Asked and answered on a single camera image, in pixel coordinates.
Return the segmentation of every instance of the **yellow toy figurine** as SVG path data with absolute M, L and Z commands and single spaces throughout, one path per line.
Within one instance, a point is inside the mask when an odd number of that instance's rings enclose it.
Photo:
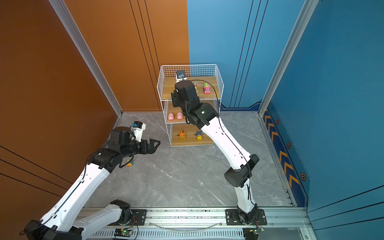
M 178 136 L 180 137 L 180 139 L 185 139 L 185 132 L 184 132 L 184 130 L 181 130 L 181 133 L 178 134 Z
M 197 140 L 203 140 L 203 132 L 196 131 L 195 133 Z

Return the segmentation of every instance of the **shelf tier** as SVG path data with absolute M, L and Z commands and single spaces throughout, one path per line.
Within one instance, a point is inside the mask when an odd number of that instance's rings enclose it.
M 217 110 L 217 106 L 215 106 L 215 103 L 213 100 L 202 100 L 201 101 L 202 103 L 209 103 L 213 106 L 213 108 L 215 108 Z M 178 112 L 181 112 L 181 108 L 180 107 L 177 107 L 177 108 L 174 108 L 172 103 L 169 102 L 168 103 L 168 108 L 167 108 L 167 115 L 166 115 L 166 123 L 168 124 L 172 124 L 172 123 L 185 123 L 185 116 L 183 115 L 183 119 L 182 120 L 178 120 L 176 115 Z M 175 116 L 175 119 L 173 121 L 169 121 L 168 120 L 168 115 L 169 113 L 173 113 L 173 115 Z
M 194 145 L 206 145 L 213 144 L 213 140 L 203 133 L 203 139 L 197 140 L 195 133 L 198 128 L 192 124 L 172 124 L 172 147 L 176 146 L 194 146 Z M 185 139 L 180 139 L 178 134 L 184 130 Z
M 221 99 L 220 91 L 218 88 L 216 77 L 188 77 L 187 80 L 194 82 L 194 79 L 200 79 L 209 82 L 209 86 L 213 86 L 216 89 L 217 98 Z M 204 83 L 203 81 L 196 81 L 197 83 L 197 96 L 200 100 L 203 99 L 216 99 L 216 94 L 213 88 L 210 88 L 210 94 L 204 94 Z M 162 101 L 171 101 L 172 98 L 170 96 L 171 93 L 175 90 L 176 78 L 165 78 L 163 85 L 163 92 L 161 96 Z

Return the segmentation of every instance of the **blue wall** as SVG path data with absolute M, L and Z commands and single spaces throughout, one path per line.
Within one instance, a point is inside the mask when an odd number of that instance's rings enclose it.
M 218 65 L 225 107 L 248 108 L 261 101 L 303 3 L 187 1 L 190 63 Z
M 383 239 L 383 69 L 384 2 L 320 0 L 272 98 L 320 240 Z

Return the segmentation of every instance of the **yellow chevron arrow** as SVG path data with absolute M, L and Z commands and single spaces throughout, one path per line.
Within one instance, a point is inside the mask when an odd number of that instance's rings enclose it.
M 272 142 L 273 142 L 273 136 L 274 136 L 274 135 L 279 136 L 279 135 L 277 134 L 277 132 L 272 131 Z
M 287 162 L 284 163 L 284 173 L 287 174 L 287 167 L 293 170 L 292 166 L 289 165 Z
M 266 120 L 267 120 L 267 118 L 271 119 L 270 116 L 265 116 L 265 125 L 266 125 Z
M 268 123 L 268 132 L 271 132 L 271 127 L 274 127 L 272 123 Z
M 286 156 L 286 157 L 288 157 L 287 154 L 286 154 L 285 152 L 280 151 L 280 162 L 281 162 L 281 156 Z
M 297 184 L 300 184 L 299 181 L 292 175 L 289 175 L 289 186 L 292 188 L 292 180 L 297 182 Z

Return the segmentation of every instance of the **robotic arm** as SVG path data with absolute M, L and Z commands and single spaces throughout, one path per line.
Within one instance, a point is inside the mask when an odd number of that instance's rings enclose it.
M 24 228 L 30 240 L 81 240 L 87 239 L 99 229 L 113 222 L 122 225 L 131 219 L 130 205 L 121 200 L 112 201 L 103 210 L 74 222 L 92 193 L 113 169 L 123 167 L 122 159 L 136 154 L 153 154 L 160 141 L 141 140 L 146 125 L 134 122 L 131 127 L 117 127 L 111 131 L 108 146 L 94 152 L 87 164 L 58 203 L 40 221 L 31 220 Z
M 209 103 L 201 103 L 195 86 L 185 80 L 175 84 L 171 94 L 173 107 L 181 107 L 188 124 L 196 125 L 207 134 L 224 153 L 230 169 L 224 174 L 226 180 L 235 187 L 240 221 L 249 225 L 255 221 L 258 207 L 253 200 L 250 188 L 251 170 L 259 161 L 233 138 L 225 128 L 216 110 Z

